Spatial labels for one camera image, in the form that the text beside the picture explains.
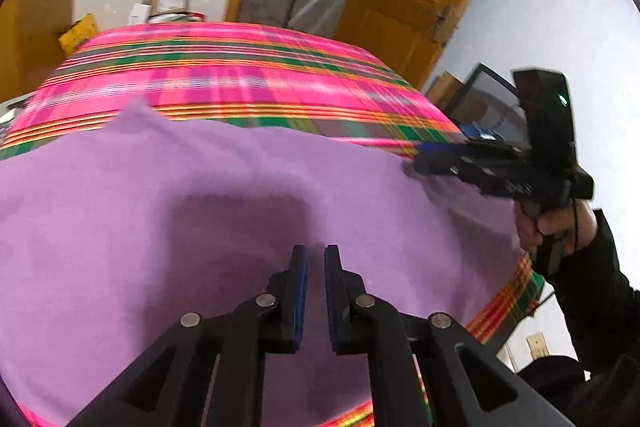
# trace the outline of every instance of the black jacket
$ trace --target black jacket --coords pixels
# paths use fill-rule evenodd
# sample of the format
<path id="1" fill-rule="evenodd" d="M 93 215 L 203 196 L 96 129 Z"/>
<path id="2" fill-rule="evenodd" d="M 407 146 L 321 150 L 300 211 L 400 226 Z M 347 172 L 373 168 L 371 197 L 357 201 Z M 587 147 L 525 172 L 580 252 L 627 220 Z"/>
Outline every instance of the black jacket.
<path id="1" fill-rule="evenodd" d="M 640 426 L 640 292 L 620 273 L 607 220 L 595 214 L 593 242 L 549 280 L 579 362 L 545 357 L 519 375 L 579 427 Z"/>

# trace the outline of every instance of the person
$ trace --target person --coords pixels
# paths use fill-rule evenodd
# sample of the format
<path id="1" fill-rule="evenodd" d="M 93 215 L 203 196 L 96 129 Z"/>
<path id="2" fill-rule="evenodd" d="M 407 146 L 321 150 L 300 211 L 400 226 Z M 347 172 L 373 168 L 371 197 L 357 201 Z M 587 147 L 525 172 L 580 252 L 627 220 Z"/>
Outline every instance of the person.
<path id="1" fill-rule="evenodd" d="M 536 223 L 515 205 L 520 245 L 529 253 L 543 234 L 566 234 L 558 272 L 542 275 L 555 289 L 578 356 L 543 357 L 519 375 L 578 427 L 640 426 L 640 292 L 620 271 L 602 211 L 575 204 L 575 214 L 570 206 Z"/>

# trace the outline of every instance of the black sleeve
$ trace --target black sleeve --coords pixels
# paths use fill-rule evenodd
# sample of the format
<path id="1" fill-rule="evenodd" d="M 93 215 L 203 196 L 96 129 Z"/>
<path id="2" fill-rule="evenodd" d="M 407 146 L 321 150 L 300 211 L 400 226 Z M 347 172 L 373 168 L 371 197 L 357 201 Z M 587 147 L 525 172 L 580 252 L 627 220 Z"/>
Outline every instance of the black sleeve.
<path id="1" fill-rule="evenodd" d="M 620 272 L 609 224 L 596 210 L 598 233 L 590 245 L 564 257 L 549 282 L 585 371 L 609 370 L 640 339 L 640 292 Z"/>

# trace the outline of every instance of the device handle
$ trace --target device handle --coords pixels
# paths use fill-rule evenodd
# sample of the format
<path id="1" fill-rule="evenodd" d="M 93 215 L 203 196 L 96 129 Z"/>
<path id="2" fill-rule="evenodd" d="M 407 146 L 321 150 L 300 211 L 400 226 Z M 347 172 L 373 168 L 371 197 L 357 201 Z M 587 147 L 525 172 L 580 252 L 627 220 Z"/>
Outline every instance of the device handle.
<path id="1" fill-rule="evenodd" d="M 552 208 L 543 208 L 543 205 L 535 201 L 523 201 L 522 207 L 525 214 L 529 216 L 534 223 L 538 222 L 538 218 L 552 210 Z M 538 248 L 535 258 L 532 260 L 533 271 L 540 273 L 545 278 L 555 275 L 559 268 L 562 256 L 564 255 L 564 238 L 565 232 L 558 232 L 553 235 L 543 235 L 542 245 Z"/>

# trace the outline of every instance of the hand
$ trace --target hand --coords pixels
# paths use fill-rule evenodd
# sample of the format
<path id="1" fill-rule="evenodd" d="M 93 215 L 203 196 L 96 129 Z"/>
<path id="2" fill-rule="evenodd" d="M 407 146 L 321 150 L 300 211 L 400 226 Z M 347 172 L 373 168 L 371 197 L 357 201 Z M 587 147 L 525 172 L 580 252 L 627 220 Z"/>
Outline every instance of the hand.
<path id="1" fill-rule="evenodd" d="M 596 237 L 598 222 L 589 203 L 583 200 L 575 202 L 575 209 L 578 215 L 578 243 L 577 249 L 586 247 Z M 558 232 L 565 232 L 564 254 L 574 253 L 575 242 L 575 221 L 574 208 L 571 204 L 566 208 L 558 208 L 543 214 L 538 218 L 536 226 L 531 218 L 524 213 L 520 203 L 516 201 L 514 207 L 516 217 L 516 228 L 520 238 L 520 247 L 529 253 L 535 253 L 542 245 L 542 235 L 552 235 Z"/>

